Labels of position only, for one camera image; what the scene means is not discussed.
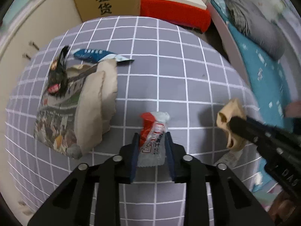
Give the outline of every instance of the red and white wrapper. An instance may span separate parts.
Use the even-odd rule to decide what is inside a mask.
[[[138,167],[163,165],[165,162],[164,134],[170,116],[166,112],[146,112],[143,118],[143,129],[140,133]]]

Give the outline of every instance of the black snack bag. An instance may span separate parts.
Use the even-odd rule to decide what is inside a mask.
[[[69,46],[65,46],[60,55],[55,58],[51,65],[48,74],[47,92],[50,95],[60,97],[65,94],[68,84],[68,77],[66,73],[66,55]]]

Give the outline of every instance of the white cabinet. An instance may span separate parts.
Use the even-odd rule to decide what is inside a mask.
[[[25,66],[30,62],[22,57],[27,53],[32,58],[37,50],[29,46],[33,41],[40,48],[47,45],[52,38],[59,36],[68,29],[81,23],[73,0],[32,0],[12,21],[10,31],[5,35],[0,45],[0,191],[17,219],[27,225],[30,217],[22,213],[19,192],[13,186],[13,178],[9,174],[6,139],[5,107],[13,88],[17,85]]]

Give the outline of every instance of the blue snack wrapper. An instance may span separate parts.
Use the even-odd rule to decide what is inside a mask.
[[[73,52],[73,56],[76,59],[83,60],[89,63],[99,63],[105,59],[115,59],[117,62],[133,62],[133,59],[128,59],[119,54],[115,54],[109,51],[100,49],[76,49]]]

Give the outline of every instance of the blue bedsheet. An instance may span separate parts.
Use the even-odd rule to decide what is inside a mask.
[[[284,118],[283,108],[291,102],[290,92],[284,71],[279,61],[273,61],[257,44],[243,36],[230,22],[224,0],[211,0],[211,4],[227,24],[244,61],[252,91],[257,99],[263,121],[288,131],[293,130],[293,122]],[[255,186],[257,191],[271,181],[264,172],[262,160],[259,171],[263,174],[262,184]]]

